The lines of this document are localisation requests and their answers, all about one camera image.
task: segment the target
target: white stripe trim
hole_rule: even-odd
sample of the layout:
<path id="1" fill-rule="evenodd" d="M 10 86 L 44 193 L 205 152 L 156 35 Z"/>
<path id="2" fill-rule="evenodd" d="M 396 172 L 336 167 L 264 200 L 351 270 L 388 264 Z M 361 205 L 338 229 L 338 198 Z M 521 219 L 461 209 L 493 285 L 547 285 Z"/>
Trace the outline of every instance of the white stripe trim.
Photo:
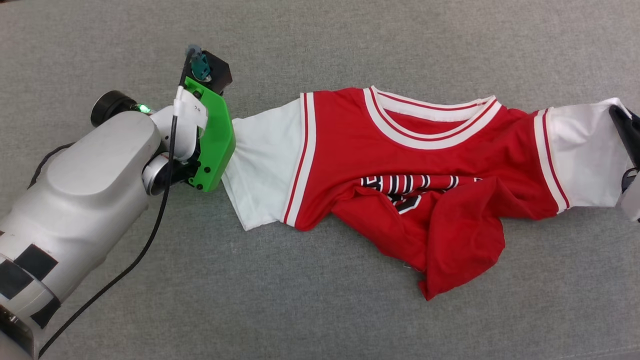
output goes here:
<path id="1" fill-rule="evenodd" d="M 558 206 L 558 212 L 561 213 L 564 211 L 566 204 L 564 203 L 564 198 L 562 197 L 562 193 L 560 189 L 556 185 L 556 180 L 554 179 L 553 172 L 551 171 L 551 166 L 549 162 L 549 154 L 547 154 L 547 144 L 545 143 L 545 129 L 543 127 L 543 116 L 547 113 L 548 110 L 538 112 L 538 115 L 533 119 L 533 129 L 534 134 L 536 136 L 536 146 L 538 148 L 538 157 L 540 159 L 540 167 L 542 168 L 542 174 L 545 177 L 545 182 L 547 183 L 547 188 L 551 192 L 551 195 L 554 197 L 554 200 Z"/>
<path id="2" fill-rule="evenodd" d="M 291 181 L 289 182 L 289 191 L 287 192 L 287 201 L 284 204 L 284 209 L 282 210 L 282 216 L 280 217 L 280 221 L 289 225 L 286 222 L 287 211 L 289 210 L 289 203 L 291 197 L 293 196 L 293 188 L 296 185 L 296 175 L 298 174 L 298 168 L 300 167 L 300 162 L 302 161 L 302 152 L 305 149 L 305 140 L 307 137 L 306 133 L 306 119 L 305 119 L 305 93 L 300 93 L 300 149 L 298 150 L 298 159 L 296 160 L 296 167 L 293 170 L 293 175 L 291 176 Z"/>
<path id="3" fill-rule="evenodd" d="M 466 139 L 470 138 L 471 136 L 473 136 L 474 134 L 476 134 L 478 131 L 480 131 L 484 126 L 486 126 L 491 119 L 494 118 L 494 116 L 498 113 L 498 111 L 500 110 L 500 107 L 502 106 L 498 101 L 495 102 L 488 102 L 487 106 L 491 106 L 488 111 L 477 121 L 474 122 L 475 117 L 470 119 L 469 122 L 464 123 L 463 126 L 467 126 L 462 132 L 450 137 L 450 138 L 446 138 L 446 139 L 435 139 L 435 140 L 427 140 L 427 137 L 429 136 L 436 136 L 436 137 L 442 137 L 445 136 L 443 134 L 437 134 L 437 135 L 420 135 L 420 137 L 424 137 L 425 140 L 418 140 L 418 139 L 414 139 L 414 138 L 410 138 L 405 136 L 402 133 L 399 133 L 398 131 L 396 131 L 393 127 L 391 127 L 387 121 L 385 121 L 385 119 L 383 119 L 380 114 L 378 113 L 378 110 L 376 109 L 376 103 L 375 100 L 373 98 L 373 96 L 371 95 L 371 91 L 369 88 L 365 88 L 362 90 L 364 92 L 364 99 L 365 99 L 365 103 L 367 106 L 367 109 L 369 110 L 369 115 L 371 116 L 371 119 L 373 120 L 374 124 L 378 127 L 378 129 L 380 129 L 380 131 L 386 135 L 388 138 L 390 138 L 391 140 L 400 143 L 401 145 L 407 146 L 407 147 L 412 147 L 414 149 L 421 149 L 421 150 L 435 150 L 435 149 L 445 149 L 448 147 L 452 147 L 455 145 L 458 145 L 459 143 L 464 142 Z"/>
<path id="4" fill-rule="evenodd" d="M 307 188 L 307 180 L 309 179 L 309 173 L 311 172 L 311 164 L 314 160 L 314 154 L 316 153 L 316 108 L 314 106 L 314 94 L 307 93 L 303 94 L 307 100 L 307 121 L 305 123 L 305 109 L 304 103 L 302 100 L 302 134 L 304 138 L 305 134 L 305 126 L 308 125 L 307 131 L 307 150 L 305 153 L 305 158 L 301 159 L 302 166 L 300 168 L 300 174 L 298 176 L 298 182 L 296 184 L 296 193 L 294 193 L 293 201 L 291 202 L 291 209 L 289 210 L 289 217 L 287 220 L 287 225 L 296 226 L 296 220 L 298 219 L 298 213 L 300 212 L 300 206 L 302 205 L 302 198 L 305 194 L 305 189 Z M 302 149 L 305 148 L 305 143 L 303 142 L 301 145 Z"/>
<path id="5" fill-rule="evenodd" d="M 371 87 L 371 90 L 373 90 L 374 100 L 378 104 L 378 108 L 380 109 L 380 112 L 382 112 L 382 115 L 385 117 L 385 119 L 387 119 L 396 129 L 400 130 L 400 132 L 404 133 L 405 135 L 410 135 L 420 139 L 439 139 L 439 138 L 443 138 L 451 134 L 455 134 L 457 132 L 462 131 L 463 129 L 471 125 L 471 123 L 473 123 L 473 121 L 476 118 L 478 118 L 480 114 L 482 114 L 489 106 L 491 106 L 493 101 L 495 100 L 495 96 L 491 96 L 486 99 L 478 99 L 472 102 L 468 102 L 466 104 L 448 105 L 446 107 L 443 107 L 441 105 L 435 105 L 435 104 L 429 104 L 428 102 L 411 100 L 406 97 L 404 98 L 405 101 L 414 102 L 415 104 L 427 104 L 428 106 L 437 106 L 443 109 L 443 110 L 435 110 L 435 109 L 422 108 L 418 105 L 411 105 L 405 102 L 395 101 L 388 97 L 381 97 L 379 95 L 380 91 L 376 89 L 374 86 Z M 474 107 L 464 109 L 464 110 L 454 110 L 454 111 L 444 110 L 446 108 L 465 107 L 469 105 L 474 105 Z M 464 121 L 464 123 L 444 133 L 420 134 L 420 133 L 415 133 L 403 127 L 402 125 L 398 124 L 385 111 L 385 109 L 387 108 L 392 109 L 392 111 L 396 110 L 400 113 L 405 113 L 407 115 L 411 115 L 414 117 L 429 119 L 430 121 L 439 121 L 439 122 Z"/>

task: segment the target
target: black cable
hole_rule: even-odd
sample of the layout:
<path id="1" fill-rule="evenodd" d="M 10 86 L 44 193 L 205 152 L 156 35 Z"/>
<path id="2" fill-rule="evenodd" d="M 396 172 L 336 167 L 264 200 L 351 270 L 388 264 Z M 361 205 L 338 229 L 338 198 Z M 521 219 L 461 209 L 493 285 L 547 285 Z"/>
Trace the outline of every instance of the black cable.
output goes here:
<path id="1" fill-rule="evenodd" d="M 187 76 L 187 69 L 189 67 L 189 62 L 191 61 L 191 55 L 193 54 L 194 49 L 191 49 L 188 54 L 186 59 L 184 60 L 184 67 L 182 68 L 182 75 L 180 77 L 180 86 L 185 86 L 184 82 Z M 58 339 L 60 337 L 60 335 L 67 329 L 67 327 L 69 327 L 69 325 L 71 325 L 71 323 L 74 322 L 75 319 L 78 318 L 78 316 L 82 315 L 82 313 L 84 313 L 85 310 L 87 310 L 96 300 L 98 300 L 105 292 L 107 292 L 109 289 L 111 289 L 118 281 L 120 281 L 123 277 L 125 277 L 129 272 L 131 272 L 131 270 L 133 270 L 133 268 L 136 267 L 136 265 L 138 265 L 138 263 L 142 260 L 142 258 L 144 258 L 145 254 L 147 253 L 147 251 L 149 250 L 149 248 L 151 247 L 151 244 L 154 242 L 154 238 L 156 237 L 156 234 L 158 232 L 158 229 L 160 228 L 160 223 L 162 222 L 162 217 L 164 215 L 164 209 L 166 207 L 166 201 L 169 198 L 169 189 L 171 188 L 171 176 L 172 176 L 172 172 L 173 172 L 173 155 L 175 153 L 175 133 L 177 130 L 177 124 L 178 124 L 178 116 L 174 115 L 171 121 L 171 137 L 170 137 L 170 141 L 169 141 L 169 162 L 167 163 L 166 166 L 166 173 L 168 174 L 168 179 L 166 181 L 166 184 L 164 186 L 164 194 L 162 197 L 162 203 L 160 203 L 160 210 L 158 210 L 158 216 L 156 218 L 156 224 L 154 225 L 154 229 L 151 231 L 151 235 L 149 235 L 149 239 L 147 240 L 147 243 L 145 244 L 145 247 L 142 249 L 142 251 L 140 252 L 140 254 L 138 255 L 138 257 L 136 257 L 136 259 L 133 261 L 133 263 L 131 263 L 131 265 L 129 265 L 122 273 L 120 273 L 120 275 L 118 275 L 115 279 L 113 279 L 109 284 L 107 284 L 107 286 L 103 287 L 100 291 L 98 291 L 97 294 L 95 294 L 91 299 L 89 299 L 89 301 L 87 301 L 80 309 L 78 309 L 78 311 L 76 311 L 68 320 L 67 322 L 65 322 L 62 327 L 60 327 L 60 329 L 58 329 L 58 331 L 56 331 L 55 334 L 53 334 L 53 336 L 51 336 L 51 339 L 49 339 L 49 341 L 47 341 L 47 343 L 42 347 L 42 349 L 40 349 L 40 354 L 38 357 L 42 357 L 42 355 L 47 351 L 47 349 L 51 346 L 51 344 L 54 343 L 54 341 L 56 341 L 56 339 Z M 52 151 L 51 153 L 49 153 L 45 159 L 43 160 L 43 162 L 40 164 L 41 166 L 38 166 L 38 170 L 36 171 L 36 174 L 34 175 L 34 179 L 37 178 L 39 175 L 39 171 L 42 170 L 42 166 L 44 165 L 44 163 L 46 163 L 46 160 L 48 160 L 53 154 L 55 154 L 56 152 L 65 149 L 63 147 L 59 147 L 58 149 L 56 149 L 55 151 Z"/>
<path id="2" fill-rule="evenodd" d="M 42 168 L 47 163 L 47 161 L 49 161 L 51 156 L 54 156 L 55 154 L 59 153 L 60 151 L 62 151 L 64 149 L 70 148 L 71 145 L 73 145 L 73 144 L 75 144 L 75 143 L 72 142 L 72 143 L 68 143 L 66 145 L 59 146 L 55 150 L 53 150 L 52 152 L 47 154 L 47 156 L 45 156 L 44 159 L 42 159 L 42 161 L 40 162 L 38 167 L 36 167 L 36 172 L 35 172 L 35 174 L 33 174 L 33 177 L 31 178 L 31 182 L 29 183 L 29 187 L 27 188 L 27 190 L 30 189 L 33 185 L 36 185 L 36 182 L 38 181 L 38 176 L 40 176 L 40 173 L 42 172 Z"/>

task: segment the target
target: gray cloth table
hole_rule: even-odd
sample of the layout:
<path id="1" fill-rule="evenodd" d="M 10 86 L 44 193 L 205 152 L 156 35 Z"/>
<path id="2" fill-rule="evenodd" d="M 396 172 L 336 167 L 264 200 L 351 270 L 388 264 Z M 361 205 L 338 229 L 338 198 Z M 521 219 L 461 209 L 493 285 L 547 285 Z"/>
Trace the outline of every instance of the gray cloth table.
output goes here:
<path id="1" fill-rule="evenodd" d="M 8 1 L 0 212 L 44 154 L 91 131 L 104 92 L 169 104 L 190 43 L 229 62 L 235 117 L 370 85 L 527 111 L 618 96 L 640 111 L 639 34 L 637 0 Z M 47 335 L 135 258 L 158 205 Z M 222 187 L 178 186 L 147 257 L 44 359 L 636 359 L 639 231 L 618 209 L 505 220 L 498 264 L 426 302 L 419 274 L 336 218 L 246 233 Z"/>

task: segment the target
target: basketball jersey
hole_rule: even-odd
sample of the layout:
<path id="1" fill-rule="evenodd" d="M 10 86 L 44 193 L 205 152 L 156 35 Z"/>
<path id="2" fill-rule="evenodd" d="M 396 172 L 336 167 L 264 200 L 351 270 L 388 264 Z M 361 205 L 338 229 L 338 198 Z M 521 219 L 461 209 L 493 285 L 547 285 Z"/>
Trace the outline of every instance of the basketball jersey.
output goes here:
<path id="1" fill-rule="evenodd" d="M 223 182 L 245 230 L 333 213 L 425 274 L 427 300 L 491 266 L 500 217 L 613 206 L 630 167 L 608 108 L 526 113 L 495 98 L 437 105 L 375 87 L 301 94 L 235 119 Z"/>

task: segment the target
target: clothing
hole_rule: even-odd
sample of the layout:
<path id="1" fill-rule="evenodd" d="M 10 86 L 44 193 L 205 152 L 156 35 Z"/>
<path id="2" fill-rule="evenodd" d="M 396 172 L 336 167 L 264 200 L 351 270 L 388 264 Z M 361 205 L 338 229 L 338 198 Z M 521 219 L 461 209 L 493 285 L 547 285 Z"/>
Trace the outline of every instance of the clothing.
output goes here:
<path id="1" fill-rule="evenodd" d="M 235 119 L 223 182 L 246 230 L 333 213 L 426 276 L 429 300 L 493 266 L 499 217 L 614 206 L 629 159 L 608 108 L 527 114 L 494 97 L 437 105 L 375 87 L 301 94 Z"/>

